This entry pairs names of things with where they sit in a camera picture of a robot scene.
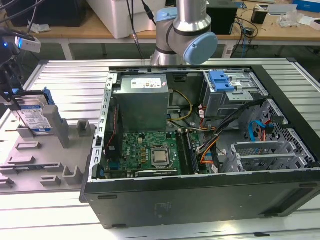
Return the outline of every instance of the green circuit board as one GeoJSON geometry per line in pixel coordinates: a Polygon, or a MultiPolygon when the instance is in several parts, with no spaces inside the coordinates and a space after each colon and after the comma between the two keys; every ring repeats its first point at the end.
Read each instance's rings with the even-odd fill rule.
{"type": "MultiPolygon", "coordinates": [[[[199,146],[199,136],[196,132],[190,133],[194,149],[199,146]]],[[[122,157],[120,169],[130,170],[155,170],[152,166],[152,149],[160,147],[168,149],[169,166],[167,169],[176,170],[181,175],[178,149],[175,132],[145,132],[125,133],[123,135],[122,157]]]]}

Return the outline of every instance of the white container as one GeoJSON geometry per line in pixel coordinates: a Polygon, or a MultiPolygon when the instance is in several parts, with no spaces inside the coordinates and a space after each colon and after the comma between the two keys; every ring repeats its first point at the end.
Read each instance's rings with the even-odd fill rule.
{"type": "MultiPolygon", "coordinates": [[[[87,0],[91,8],[115,39],[129,37],[133,33],[127,0],[87,0]]],[[[144,0],[154,16],[166,6],[166,0],[144,0]]],[[[148,18],[141,0],[134,0],[134,29],[136,33],[154,31],[156,26],[148,18]]]]}

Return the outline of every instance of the motherboard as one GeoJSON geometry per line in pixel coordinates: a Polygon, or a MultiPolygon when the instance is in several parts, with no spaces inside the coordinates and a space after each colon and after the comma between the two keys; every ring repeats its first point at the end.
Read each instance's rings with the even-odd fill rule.
{"type": "Polygon", "coordinates": [[[196,172],[195,152],[199,146],[196,131],[124,133],[121,158],[109,162],[111,178],[183,175],[191,159],[190,169],[196,172]]]}

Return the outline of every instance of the cpu socket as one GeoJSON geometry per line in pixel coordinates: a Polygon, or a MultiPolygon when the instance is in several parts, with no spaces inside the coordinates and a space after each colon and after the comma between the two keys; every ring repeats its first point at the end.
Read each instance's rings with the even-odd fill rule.
{"type": "Polygon", "coordinates": [[[154,146],[150,150],[152,166],[163,169],[170,164],[170,154],[167,146],[154,146]]]}

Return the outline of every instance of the blue light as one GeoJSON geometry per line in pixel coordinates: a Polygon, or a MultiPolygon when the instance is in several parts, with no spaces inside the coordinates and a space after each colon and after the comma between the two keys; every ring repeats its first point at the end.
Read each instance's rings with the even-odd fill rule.
{"type": "Polygon", "coordinates": [[[19,46],[18,46],[18,48],[20,49],[21,48],[21,45],[22,45],[22,38],[20,38],[20,41],[19,41],[19,46]]]}

